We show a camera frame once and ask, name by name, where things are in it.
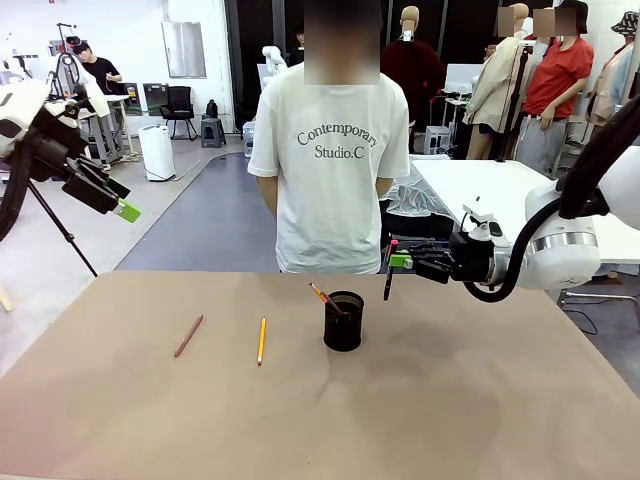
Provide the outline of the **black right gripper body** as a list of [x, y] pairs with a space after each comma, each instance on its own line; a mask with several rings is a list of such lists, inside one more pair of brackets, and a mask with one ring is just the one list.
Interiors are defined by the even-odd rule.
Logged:
[[449, 238], [449, 253], [452, 280], [486, 283], [491, 279], [494, 243], [489, 233], [454, 231]]

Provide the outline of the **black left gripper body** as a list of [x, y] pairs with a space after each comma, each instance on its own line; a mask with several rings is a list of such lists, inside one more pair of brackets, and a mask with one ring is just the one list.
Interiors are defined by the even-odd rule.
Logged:
[[64, 182], [80, 178], [87, 180], [86, 175], [77, 165], [77, 160], [85, 153], [88, 141], [83, 135], [71, 140], [56, 140], [51, 137], [36, 135], [27, 140], [32, 163], [29, 178], [44, 182], [58, 178]]

